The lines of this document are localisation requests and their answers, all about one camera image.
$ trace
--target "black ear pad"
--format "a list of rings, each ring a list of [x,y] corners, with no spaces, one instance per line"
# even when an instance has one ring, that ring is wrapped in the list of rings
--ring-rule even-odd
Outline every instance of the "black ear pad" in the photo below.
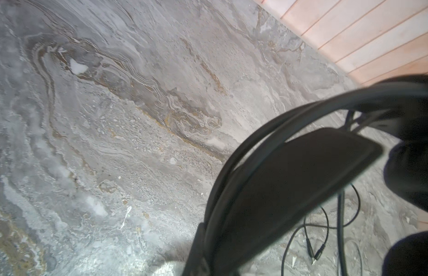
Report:
[[[382,276],[428,276],[428,232],[410,235],[390,248]]]
[[[428,140],[396,145],[384,167],[384,181],[395,194],[428,212]]]

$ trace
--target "black headphones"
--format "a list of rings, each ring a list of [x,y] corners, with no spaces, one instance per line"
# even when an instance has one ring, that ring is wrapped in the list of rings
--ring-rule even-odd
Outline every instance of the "black headphones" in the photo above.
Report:
[[[339,129],[322,128],[290,140],[308,124],[341,109],[348,110],[348,116]],[[355,112],[361,115],[354,118]],[[428,212],[428,75],[384,80],[292,109],[250,135],[213,185],[183,276],[238,275],[242,264],[329,197],[339,194],[339,204],[344,202],[344,187],[383,152],[376,142],[357,135],[367,126],[401,140],[389,153],[385,183]],[[343,214],[338,212],[337,225],[342,225]],[[341,241],[342,234],[342,227],[337,226]],[[338,249],[345,276],[340,239]],[[402,256],[393,253],[386,257],[384,267]],[[384,274],[395,275],[390,269],[383,270]]]

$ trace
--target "wood plank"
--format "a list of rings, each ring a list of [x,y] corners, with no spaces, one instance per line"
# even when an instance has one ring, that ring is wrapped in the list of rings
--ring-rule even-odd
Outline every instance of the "wood plank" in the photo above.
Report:
[[[369,80],[363,83],[364,86],[369,86],[378,81],[385,80],[398,75],[410,75],[410,74],[426,74],[428,72],[428,56],[410,62],[406,65],[403,65],[397,69],[394,69],[390,72],[387,72],[383,75],[380,75],[372,80]]]
[[[410,16],[428,7],[428,0],[386,0],[323,45],[319,52],[338,62]]]
[[[428,8],[341,59],[337,65],[344,71],[351,72],[426,32]]]
[[[426,55],[428,55],[428,33],[361,66],[349,76],[359,83],[365,83]]]
[[[261,6],[273,17],[280,19],[294,3],[295,0],[265,0]]]
[[[306,31],[303,37],[318,49],[383,1],[342,0]]]
[[[298,0],[282,17],[282,23],[291,26],[292,31],[302,35],[339,0]]]

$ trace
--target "marble surface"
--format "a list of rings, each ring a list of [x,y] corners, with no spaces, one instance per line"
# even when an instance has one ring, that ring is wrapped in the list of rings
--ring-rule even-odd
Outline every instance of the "marble surface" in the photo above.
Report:
[[[240,142],[354,87],[251,1],[0,0],[0,275],[177,274]],[[414,209],[382,183],[383,163],[355,182],[361,214],[346,230],[365,275],[416,230]],[[351,190],[346,204],[349,218]],[[325,207],[334,223],[334,200]],[[310,232],[319,246],[324,233]],[[287,239],[243,275],[278,275]],[[286,273],[335,275],[334,232],[314,266],[304,246],[299,234]]]

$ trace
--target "headphones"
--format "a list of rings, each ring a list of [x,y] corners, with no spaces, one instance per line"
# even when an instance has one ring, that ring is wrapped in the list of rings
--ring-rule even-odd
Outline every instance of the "headphones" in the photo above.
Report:
[[[341,109],[347,110],[342,127],[322,128],[291,139],[308,124]],[[356,112],[361,115],[354,118]],[[294,108],[251,134],[224,164],[212,187],[182,275],[239,275],[241,265],[338,194],[337,241],[341,275],[346,276],[344,208],[340,208],[344,207],[344,187],[383,152],[381,145],[357,134],[364,127],[401,140],[389,153],[385,184],[428,212],[428,75],[387,79]],[[410,246],[421,239],[409,238],[403,242]],[[389,251],[383,275],[404,272],[400,258],[409,258],[409,250],[402,250],[403,244]],[[419,248],[412,256],[428,258],[428,246]],[[428,261],[419,267],[422,270],[416,275],[428,273]],[[416,273],[415,268],[410,271],[404,274]]]

